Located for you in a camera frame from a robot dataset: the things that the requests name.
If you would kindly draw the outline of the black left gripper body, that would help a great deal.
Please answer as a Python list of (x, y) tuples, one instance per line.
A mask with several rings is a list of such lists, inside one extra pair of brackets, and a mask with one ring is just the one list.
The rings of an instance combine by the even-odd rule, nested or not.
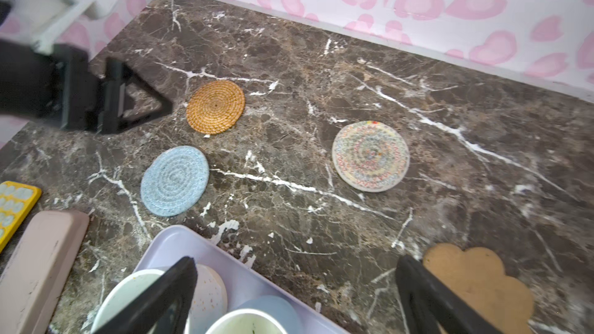
[(89, 70), (88, 53), (57, 44), (42, 55), (1, 41), (1, 114), (66, 131), (97, 132), (100, 78)]

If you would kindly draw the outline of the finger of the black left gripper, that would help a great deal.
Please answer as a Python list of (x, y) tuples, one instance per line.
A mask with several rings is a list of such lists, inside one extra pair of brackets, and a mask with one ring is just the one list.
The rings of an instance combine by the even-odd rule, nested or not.
[(101, 82), (99, 132), (119, 134), (163, 118), (173, 112), (173, 102), (153, 88), (127, 63), (108, 58)]

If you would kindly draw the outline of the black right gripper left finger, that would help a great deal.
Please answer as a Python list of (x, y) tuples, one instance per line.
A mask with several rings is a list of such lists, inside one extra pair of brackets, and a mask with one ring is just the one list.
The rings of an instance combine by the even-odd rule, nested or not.
[(183, 257), (94, 333), (185, 333), (196, 282), (195, 261)]

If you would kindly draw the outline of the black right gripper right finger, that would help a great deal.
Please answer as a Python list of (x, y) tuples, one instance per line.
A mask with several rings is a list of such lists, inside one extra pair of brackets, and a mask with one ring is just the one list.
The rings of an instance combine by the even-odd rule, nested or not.
[(499, 333), (410, 255), (399, 258), (395, 282), (408, 333)]

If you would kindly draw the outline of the flower shaped cork coaster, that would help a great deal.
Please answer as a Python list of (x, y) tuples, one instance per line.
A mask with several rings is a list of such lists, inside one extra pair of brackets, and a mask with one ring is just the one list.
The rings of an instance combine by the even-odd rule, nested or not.
[(534, 296), (524, 283), (506, 274), (494, 251), (436, 244), (425, 252), (422, 264), (502, 333), (532, 331), (528, 321), (535, 310)]

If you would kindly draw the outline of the blue woven round coaster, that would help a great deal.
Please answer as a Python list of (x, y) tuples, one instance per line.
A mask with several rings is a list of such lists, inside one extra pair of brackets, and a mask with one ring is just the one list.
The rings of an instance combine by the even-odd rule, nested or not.
[(198, 202), (207, 188), (209, 175), (209, 164), (201, 150), (188, 145), (171, 148), (145, 171), (142, 202), (156, 216), (177, 216)]

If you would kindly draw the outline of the light blue mug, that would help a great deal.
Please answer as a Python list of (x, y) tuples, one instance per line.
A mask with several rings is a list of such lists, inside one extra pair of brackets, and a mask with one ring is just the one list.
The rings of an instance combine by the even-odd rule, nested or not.
[(285, 300), (264, 295), (245, 302), (219, 318), (206, 334), (292, 334), (304, 333), (297, 311)]

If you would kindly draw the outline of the white multicolour stitched coaster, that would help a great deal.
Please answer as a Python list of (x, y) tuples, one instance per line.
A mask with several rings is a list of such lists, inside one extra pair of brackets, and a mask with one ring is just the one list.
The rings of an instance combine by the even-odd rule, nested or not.
[(366, 193), (381, 193), (404, 179), (410, 152), (394, 128), (377, 121), (357, 122), (336, 135), (332, 159), (348, 185)]

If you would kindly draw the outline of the white speckled mug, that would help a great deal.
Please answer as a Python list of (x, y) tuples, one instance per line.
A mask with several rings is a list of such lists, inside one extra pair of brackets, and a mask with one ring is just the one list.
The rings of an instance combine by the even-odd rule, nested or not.
[[(227, 313), (227, 290), (220, 275), (203, 264), (195, 264), (197, 282), (193, 293), (185, 333), (206, 333)], [(102, 303), (91, 327), (97, 332), (128, 304), (132, 303), (152, 283), (165, 274), (166, 268), (153, 268), (134, 272), (122, 280)]]

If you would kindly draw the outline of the orange woven rattan coaster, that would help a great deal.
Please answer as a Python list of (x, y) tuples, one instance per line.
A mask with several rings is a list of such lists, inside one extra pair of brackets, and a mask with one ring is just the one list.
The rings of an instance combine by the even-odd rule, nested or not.
[(232, 128), (242, 116), (244, 108), (244, 92), (236, 83), (215, 80), (192, 95), (186, 118), (195, 131), (217, 135)]

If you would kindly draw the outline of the lavender plastic tray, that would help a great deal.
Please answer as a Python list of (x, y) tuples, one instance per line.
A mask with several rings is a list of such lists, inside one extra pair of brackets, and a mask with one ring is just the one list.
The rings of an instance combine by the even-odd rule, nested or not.
[(174, 225), (162, 230), (148, 246), (134, 271), (168, 268), (183, 257), (191, 257), (220, 275), (227, 289), (230, 310), (245, 306), (252, 299), (274, 295), (284, 299), (299, 317), (303, 333), (345, 333), (322, 314), (253, 271), (190, 228)]

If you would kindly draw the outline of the yellow calculator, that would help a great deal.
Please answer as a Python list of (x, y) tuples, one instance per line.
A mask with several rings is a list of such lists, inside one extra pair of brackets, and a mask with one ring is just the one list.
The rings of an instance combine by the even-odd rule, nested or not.
[(0, 251), (6, 248), (24, 219), (40, 199), (42, 190), (20, 182), (5, 181), (0, 185)]

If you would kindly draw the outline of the pink pencil case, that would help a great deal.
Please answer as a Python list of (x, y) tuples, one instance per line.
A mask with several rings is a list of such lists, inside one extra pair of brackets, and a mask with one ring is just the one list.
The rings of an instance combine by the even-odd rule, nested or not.
[(90, 218), (77, 210), (37, 213), (1, 276), (1, 332), (45, 333)]

